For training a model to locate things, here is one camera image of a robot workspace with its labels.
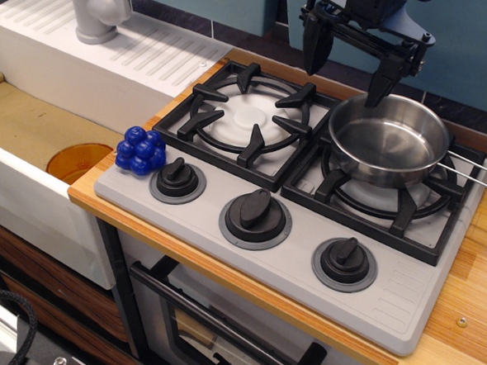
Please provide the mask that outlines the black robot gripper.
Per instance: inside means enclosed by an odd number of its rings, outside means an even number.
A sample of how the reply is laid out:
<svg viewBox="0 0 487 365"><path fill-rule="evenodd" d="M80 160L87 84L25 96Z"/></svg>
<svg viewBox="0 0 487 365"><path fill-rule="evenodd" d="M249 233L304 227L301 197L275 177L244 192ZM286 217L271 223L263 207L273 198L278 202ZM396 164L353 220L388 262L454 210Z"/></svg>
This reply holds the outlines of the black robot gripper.
<svg viewBox="0 0 487 365"><path fill-rule="evenodd" d="M406 11L408 0L307 0L301 8L303 65L308 75L326 64L335 39L380 60L365 107L377 107L401 78L417 76L436 40Z"/></svg>

